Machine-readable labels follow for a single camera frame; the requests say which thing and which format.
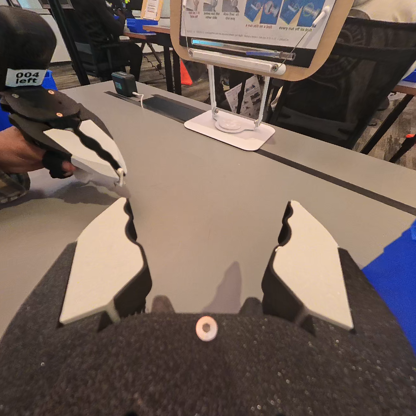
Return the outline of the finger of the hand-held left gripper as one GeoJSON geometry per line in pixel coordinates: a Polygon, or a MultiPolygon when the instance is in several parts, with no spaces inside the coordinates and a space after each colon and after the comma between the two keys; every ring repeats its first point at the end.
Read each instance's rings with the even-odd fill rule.
{"type": "Polygon", "coordinates": [[[84,183],[92,181],[97,184],[114,184],[118,178],[112,167],[86,148],[75,132],[53,128],[44,131],[44,134],[70,153],[71,163],[76,167],[74,176],[77,180],[84,183]]]}
{"type": "Polygon", "coordinates": [[[75,133],[86,148],[109,164],[115,172],[122,169],[123,173],[127,174],[127,167],[117,144],[95,122],[90,119],[81,121],[75,133]]]}

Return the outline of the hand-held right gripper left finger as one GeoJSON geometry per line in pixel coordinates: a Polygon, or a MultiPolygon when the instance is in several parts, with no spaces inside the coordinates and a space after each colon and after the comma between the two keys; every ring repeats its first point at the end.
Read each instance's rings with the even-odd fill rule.
{"type": "Polygon", "coordinates": [[[152,278],[127,198],[99,214],[76,241],[60,324],[104,313],[112,323],[146,310],[152,278]]]}

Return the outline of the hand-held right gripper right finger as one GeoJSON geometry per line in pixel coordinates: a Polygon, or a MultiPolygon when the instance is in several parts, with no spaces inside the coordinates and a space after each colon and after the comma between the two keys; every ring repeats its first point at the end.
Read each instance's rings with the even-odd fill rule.
{"type": "Polygon", "coordinates": [[[299,202],[287,203],[262,279],[266,315],[313,329],[313,318],[354,329],[340,247],[299,202]]]}

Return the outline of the person's left hand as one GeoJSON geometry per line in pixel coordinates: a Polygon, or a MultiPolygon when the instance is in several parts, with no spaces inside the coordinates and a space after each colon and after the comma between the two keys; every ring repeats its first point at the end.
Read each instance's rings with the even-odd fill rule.
{"type": "Polygon", "coordinates": [[[6,174],[26,174],[44,169],[44,153],[26,141],[16,127],[0,132],[0,169],[6,174]]]}

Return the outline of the black charger with display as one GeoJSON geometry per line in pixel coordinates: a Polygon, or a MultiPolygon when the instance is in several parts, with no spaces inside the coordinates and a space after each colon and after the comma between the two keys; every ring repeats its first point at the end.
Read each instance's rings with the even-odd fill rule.
{"type": "Polygon", "coordinates": [[[116,92],[121,96],[132,97],[137,93],[136,80],[132,74],[121,71],[113,72],[112,81],[116,92]]]}

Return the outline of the black office chair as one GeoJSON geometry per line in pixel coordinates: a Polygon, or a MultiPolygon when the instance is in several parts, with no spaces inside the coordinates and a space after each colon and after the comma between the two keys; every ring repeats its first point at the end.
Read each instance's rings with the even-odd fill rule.
{"type": "Polygon", "coordinates": [[[126,72],[126,66],[130,65],[121,43],[98,45],[75,42],[75,46],[87,75],[100,81],[111,81],[114,72],[126,72]]]}

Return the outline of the wooden top table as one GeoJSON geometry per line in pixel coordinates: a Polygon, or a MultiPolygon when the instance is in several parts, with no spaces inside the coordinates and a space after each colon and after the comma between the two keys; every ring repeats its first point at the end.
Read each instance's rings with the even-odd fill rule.
{"type": "Polygon", "coordinates": [[[170,27],[160,25],[144,25],[145,32],[130,32],[126,30],[123,35],[134,41],[143,41],[146,44],[156,44],[163,47],[164,72],[166,87],[169,92],[182,95],[180,78],[180,58],[173,48],[170,37],[170,27]]]}

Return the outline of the small wooden clipboard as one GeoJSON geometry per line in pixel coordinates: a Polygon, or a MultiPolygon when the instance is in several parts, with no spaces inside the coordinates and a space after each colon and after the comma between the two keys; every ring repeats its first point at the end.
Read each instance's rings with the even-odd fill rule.
{"type": "Polygon", "coordinates": [[[158,22],[161,17],[163,3],[163,0],[143,0],[141,18],[158,22]]]}

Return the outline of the white clipboard stand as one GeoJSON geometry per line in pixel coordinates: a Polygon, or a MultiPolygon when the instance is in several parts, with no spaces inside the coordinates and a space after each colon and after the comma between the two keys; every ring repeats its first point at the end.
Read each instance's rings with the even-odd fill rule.
{"type": "Polygon", "coordinates": [[[222,143],[244,151],[256,151],[275,133],[275,129],[262,124],[267,99],[262,97],[257,120],[243,118],[238,114],[225,112],[216,106],[214,66],[208,65],[211,110],[184,123],[190,131],[200,133],[222,143]]]}

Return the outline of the printed paper sheet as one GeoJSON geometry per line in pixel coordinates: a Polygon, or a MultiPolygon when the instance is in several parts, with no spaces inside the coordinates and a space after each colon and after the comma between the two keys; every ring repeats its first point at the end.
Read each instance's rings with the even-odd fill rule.
{"type": "MultiPolygon", "coordinates": [[[[241,86],[242,84],[240,83],[225,92],[226,100],[233,113],[237,112],[238,94],[241,91],[241,86]]],[[[245,82],[240,114],[252,119],[256,118],[259,114],[261,101],[262,90],[257,75],[253,75],[245,82]]]]}

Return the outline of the wooden clipboard instruction sheet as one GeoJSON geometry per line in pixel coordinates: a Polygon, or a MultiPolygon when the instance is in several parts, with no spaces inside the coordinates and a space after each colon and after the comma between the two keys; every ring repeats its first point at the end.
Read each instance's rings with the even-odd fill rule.
{"type": "Polygon", "coordinates": [[[272,78],[299,81],[328,59],[353,1],[170,2],[171,41],[180,58],[272,78]],[[329,16],[311,25],[325,6],[329,16]]]}

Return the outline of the black mesh chair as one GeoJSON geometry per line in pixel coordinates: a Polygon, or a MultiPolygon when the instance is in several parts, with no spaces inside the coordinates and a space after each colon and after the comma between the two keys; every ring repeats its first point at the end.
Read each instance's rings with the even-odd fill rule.
{"type": "Polygon", "coordinates": [[[352,149],[415,53],[415,23],[348,17],[324,65],[284,82],[268,123],[352,149]]]}

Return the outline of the black post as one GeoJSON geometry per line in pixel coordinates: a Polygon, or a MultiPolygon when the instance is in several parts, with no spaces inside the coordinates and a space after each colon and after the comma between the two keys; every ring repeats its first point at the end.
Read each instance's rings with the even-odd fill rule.
{"type": "Polygon", "coordinates": [[[60,2],[58,0],[49,0],[48,2],[51,9],[51,13],[55,19],[56,24],[58,25],[60,34],[70,55],[72,66],[75,70],[80,85],[90,85],[88,75],[82,65],[81,58],[77,51],[74,39],[72,37],[72,33],[70,31],[70,27],[66,20],[64,11],[60,5],[60,2]]]}

